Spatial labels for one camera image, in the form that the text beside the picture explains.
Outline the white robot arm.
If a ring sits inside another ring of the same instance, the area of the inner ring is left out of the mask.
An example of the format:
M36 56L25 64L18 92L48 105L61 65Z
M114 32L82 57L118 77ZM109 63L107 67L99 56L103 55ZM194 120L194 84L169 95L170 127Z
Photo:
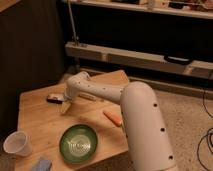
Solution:
M63 96L74 101L80 92L120 106L135 171L179 171L156 94L148 84L99 83L80 72L68 78Z

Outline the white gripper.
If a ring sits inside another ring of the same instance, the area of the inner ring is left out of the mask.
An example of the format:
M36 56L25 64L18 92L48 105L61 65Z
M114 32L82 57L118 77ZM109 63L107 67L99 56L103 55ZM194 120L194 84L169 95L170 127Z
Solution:
M78 90L76 88L69 88L67 87L64 91L64 96L67 100L73 101L78 95ZM70 108L71 102L64 101L61 105L60 113L65 114L67 110Z

